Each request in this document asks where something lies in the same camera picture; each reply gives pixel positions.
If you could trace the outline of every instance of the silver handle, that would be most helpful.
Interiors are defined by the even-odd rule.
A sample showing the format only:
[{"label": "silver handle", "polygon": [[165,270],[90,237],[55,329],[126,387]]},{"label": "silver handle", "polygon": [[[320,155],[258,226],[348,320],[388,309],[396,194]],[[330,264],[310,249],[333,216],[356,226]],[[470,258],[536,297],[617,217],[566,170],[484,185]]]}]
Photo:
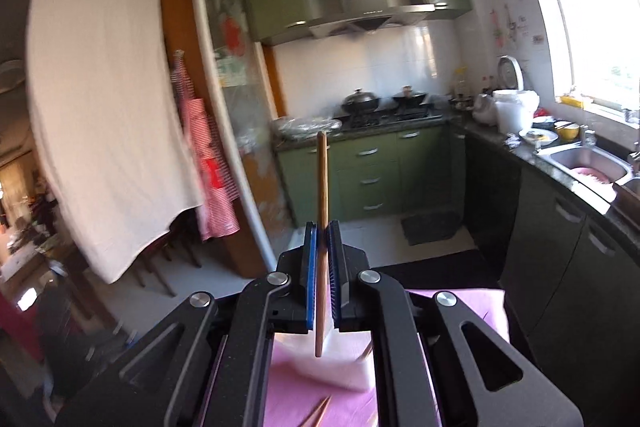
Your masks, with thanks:
[{"label": "silver handle", "polygon": [[318,152],[318,149],[311,149],[307,154],[316,154]]},{"label": "silver handle", "polygon": [[370,154],[375,154],[376,152],[378,152],[378,148],[377,147],[375,149],[371,149],[369,151],[359,152],[358,156],[369,156]]},{"label": "silver handle", "polygon": [[596,247],[600,253],[603,253],[607,257],[613,257],[616,254],[616,251],[613,250],[613,248],[609,248],[605,245],[593,232],[591,232],[591,230],[589,231],[589,241],[591,241],[591,244]]},{"label": "silver handle", "polygon": [[580,223],[582,220],[580,216],[574,216],[574,214],[563,208],[559,201],[556,201],[556,212],[569,221],[569,223]]}]

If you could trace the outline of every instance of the wall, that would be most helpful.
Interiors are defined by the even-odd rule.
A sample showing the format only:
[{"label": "wall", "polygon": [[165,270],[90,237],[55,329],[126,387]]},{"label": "wall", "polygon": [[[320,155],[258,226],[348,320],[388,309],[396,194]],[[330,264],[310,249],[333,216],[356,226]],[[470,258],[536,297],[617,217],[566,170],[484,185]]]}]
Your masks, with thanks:
[{"label": "wall", "polygon": [[453,21],[300,39],[275,46],[274,54],[287,114],[295,117],[331,116],[358,88],[382,97],[382,105],[406,85],[446,94],[461,65]]},{"label": "wall", "polygon": [[[570,85],[570,73],[566,59],[561,56],[559,47],[564,42],[564,30],[556,30],[557,17],[550,0],[472,0],[474,10],[456,20],[456,31],[461,45],[461,54],[469,67],[468,79],[476,92],[480,91],[482,76],[495,74],[497,57],[503,54],[516,57],[524,70],[528,89],[534,89],[540,95],[540,104],[558,118],[587,123],[597,134],[607,137],[628,149],[638,139],[638,131],[631,126],[612,121],[591,112],[561,105],[555,102],[554,82]],[[540,3],[543,3],[546,19],[543,17]],[[511,19],[522,26],[516,31],[515,42],[505,38],[505,45],[499,48],[494,38],[494,22],[491,11],[498,14],[499,26],[507,33],[507,12]],[[522,23],[518,18],[526,19]],[[533,43],[533,37],[542,35],[540,44]]]}]

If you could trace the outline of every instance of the range hood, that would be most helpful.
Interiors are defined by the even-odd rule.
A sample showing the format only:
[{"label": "range hood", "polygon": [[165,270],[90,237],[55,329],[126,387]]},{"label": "range hood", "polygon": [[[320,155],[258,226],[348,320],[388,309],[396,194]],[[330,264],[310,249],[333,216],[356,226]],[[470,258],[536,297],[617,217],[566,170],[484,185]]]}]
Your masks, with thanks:
[{"label": "range hood", "polygon": [[345,32],[369,32],[388,26],[408,26],[440,8],[433,4],[412,4],[411,0],[339,0],[335,10],[307,23],[316,38]]}]

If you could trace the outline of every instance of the silver screw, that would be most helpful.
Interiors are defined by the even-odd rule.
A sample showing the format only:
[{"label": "silver screw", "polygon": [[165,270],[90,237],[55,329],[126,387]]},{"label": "silver screw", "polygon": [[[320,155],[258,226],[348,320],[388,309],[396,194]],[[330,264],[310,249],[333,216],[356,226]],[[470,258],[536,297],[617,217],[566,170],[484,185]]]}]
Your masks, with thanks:
[{"label": "silver screw", "polygon": [[274,286],[282,286],[289,281],[289,276],[283,272],[271,272],[267,276],[267,281]]},{"label": "silver screw", "polygon": [[194,308],[206,308],[211,304],[211,295],[205,292],[192,293],[189,304]]},{"label": "silver screw", "polygon": [[358,274],[358,277],[360,277],[362,282],[367,282],[369,284],[380,281],[380,274],[375,270],[363,270]]},{"label": "silver screw", "polygon": [[440,292],[436,295],[436,301],[438,301],[443,306],[450,307],[455,306],[456,302],[458,302],[458,299],[456,299],[456,296],[451,292]]}]

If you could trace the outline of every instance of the white tile wall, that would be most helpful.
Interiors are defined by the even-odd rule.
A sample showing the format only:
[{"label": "white tile wall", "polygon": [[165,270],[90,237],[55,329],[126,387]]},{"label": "white tile wall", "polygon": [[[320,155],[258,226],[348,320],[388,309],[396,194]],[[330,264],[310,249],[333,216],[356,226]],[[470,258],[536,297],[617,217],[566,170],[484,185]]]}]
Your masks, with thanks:
[{"label": "white tile wall", "polygon": [[445,94],[461,65],[453,21],[300,39],[274,50],[287,112],[296,117],[331,116],[358,88],[382,97],[382,105],[406,85]]}]

